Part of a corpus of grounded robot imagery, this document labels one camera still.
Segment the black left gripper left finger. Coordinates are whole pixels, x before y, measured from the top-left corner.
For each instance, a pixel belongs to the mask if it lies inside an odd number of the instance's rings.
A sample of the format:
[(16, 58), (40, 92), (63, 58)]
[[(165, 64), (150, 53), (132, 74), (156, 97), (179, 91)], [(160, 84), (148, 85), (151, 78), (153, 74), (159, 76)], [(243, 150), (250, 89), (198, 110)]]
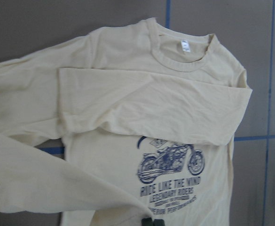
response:
[(152, 218), (143, 218), (141, 220), (141, 226), (153, 226)]

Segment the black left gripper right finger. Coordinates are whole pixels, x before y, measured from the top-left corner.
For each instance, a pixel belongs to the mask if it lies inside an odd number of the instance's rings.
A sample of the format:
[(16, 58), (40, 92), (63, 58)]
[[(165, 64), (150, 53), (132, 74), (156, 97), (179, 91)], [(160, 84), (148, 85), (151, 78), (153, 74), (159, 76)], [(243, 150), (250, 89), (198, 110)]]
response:
[(165, 226), (163, 219), (154, 219), (154, 226)]

